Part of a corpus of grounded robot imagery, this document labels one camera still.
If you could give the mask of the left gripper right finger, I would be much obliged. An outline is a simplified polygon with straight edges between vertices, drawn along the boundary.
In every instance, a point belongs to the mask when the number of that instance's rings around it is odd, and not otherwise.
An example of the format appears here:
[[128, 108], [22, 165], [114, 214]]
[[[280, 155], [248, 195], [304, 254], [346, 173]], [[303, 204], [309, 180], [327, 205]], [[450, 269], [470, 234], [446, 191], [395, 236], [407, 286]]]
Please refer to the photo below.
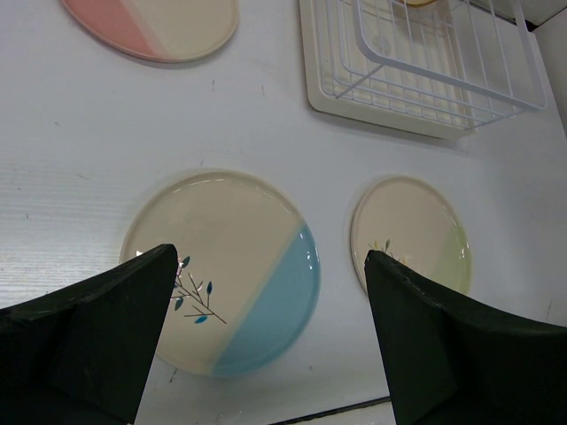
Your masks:
[[399, 424], [563, 424], [566, 330], [493, 308], [381, 251], [364, 272]]

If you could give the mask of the green and cream plate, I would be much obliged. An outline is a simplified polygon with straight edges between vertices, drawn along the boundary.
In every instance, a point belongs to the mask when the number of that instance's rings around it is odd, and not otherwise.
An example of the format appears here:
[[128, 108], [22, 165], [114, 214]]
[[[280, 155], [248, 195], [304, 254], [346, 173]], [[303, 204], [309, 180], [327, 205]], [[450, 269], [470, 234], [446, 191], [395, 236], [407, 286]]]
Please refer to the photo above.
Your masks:
[[472, 257], [464, 226], [445, 197], [414, 177], [390, 176], [364, 192], [353, 211], [350, 250], [364, 289], [365, 258], [382, 251], [451, 290], [470, 290]]

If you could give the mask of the blue and cream plate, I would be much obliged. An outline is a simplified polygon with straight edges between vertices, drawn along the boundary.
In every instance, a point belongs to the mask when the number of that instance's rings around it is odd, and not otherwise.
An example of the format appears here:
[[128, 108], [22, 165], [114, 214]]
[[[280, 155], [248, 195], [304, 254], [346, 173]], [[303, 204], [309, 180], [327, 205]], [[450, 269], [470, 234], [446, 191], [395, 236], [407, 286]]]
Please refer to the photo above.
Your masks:
[[209, 169], [161, 189], [123, 241], [131, 260], [163, 244], [178, 268], [157, 354], [183, 371], [244, 375], [286, 352], [317, 304], [321, 267], [296, 206], [249, 174]]

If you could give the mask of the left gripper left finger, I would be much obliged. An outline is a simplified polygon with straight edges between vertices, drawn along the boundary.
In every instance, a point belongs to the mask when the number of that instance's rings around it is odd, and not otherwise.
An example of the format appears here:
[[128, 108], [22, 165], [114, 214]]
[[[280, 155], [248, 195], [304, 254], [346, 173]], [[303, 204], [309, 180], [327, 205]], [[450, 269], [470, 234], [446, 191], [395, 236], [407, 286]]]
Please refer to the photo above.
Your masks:
[[173, 292], [161, 244], [1, 311], [3, 424], [132, 424]]

